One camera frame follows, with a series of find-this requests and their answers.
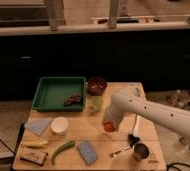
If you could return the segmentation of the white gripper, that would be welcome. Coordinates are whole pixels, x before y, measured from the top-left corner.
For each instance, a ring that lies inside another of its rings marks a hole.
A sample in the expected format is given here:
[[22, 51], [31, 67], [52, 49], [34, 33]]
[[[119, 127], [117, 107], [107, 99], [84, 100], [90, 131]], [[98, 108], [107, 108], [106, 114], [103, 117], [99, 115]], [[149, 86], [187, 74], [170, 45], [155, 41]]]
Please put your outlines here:
[[115, 129], [118, 129], [123, 118], [124, 116], [122, 114], [116, 112], [113, 108], [108, 107], [102, 119], [102, 125], [106, 122], [111, 122]]

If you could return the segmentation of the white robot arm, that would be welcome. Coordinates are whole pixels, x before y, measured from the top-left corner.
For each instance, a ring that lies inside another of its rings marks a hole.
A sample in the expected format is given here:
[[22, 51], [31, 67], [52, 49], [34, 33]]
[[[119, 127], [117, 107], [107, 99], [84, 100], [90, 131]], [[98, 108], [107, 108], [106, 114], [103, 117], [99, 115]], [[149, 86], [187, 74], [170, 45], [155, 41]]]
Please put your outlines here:
[[148, 101], [139, 90], [127, 85], [115, 91], [106, 108], [102, 125], [107, 132], [117, 131], [127, 112], [135, 113], [190, 139], [190, 111]]

